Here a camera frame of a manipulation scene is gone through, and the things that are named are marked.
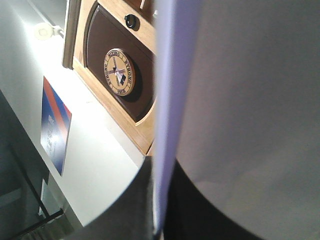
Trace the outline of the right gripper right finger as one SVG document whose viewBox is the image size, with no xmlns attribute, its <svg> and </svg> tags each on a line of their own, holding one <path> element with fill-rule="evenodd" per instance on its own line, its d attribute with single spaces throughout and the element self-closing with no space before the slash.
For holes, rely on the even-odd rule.
<svg viewBox="0 0 320 240">
<path fill-rule="evenodd" d="M 196 188 L 178 161 L 168 191 L 165 240 L 259 240 L 220 212 Z"/>
</svg>

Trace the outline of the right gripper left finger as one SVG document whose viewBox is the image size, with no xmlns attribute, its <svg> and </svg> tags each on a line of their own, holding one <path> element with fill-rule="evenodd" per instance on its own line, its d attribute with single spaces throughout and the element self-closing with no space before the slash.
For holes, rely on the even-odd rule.
<svg viewBox="0 0 320 240">
<path fill-rule="evenodd" d="M 152 240 L 152 158 L 146 156 L 120 197 L 99 217 L 66 237 L 67 240 Z"/>
</svg>

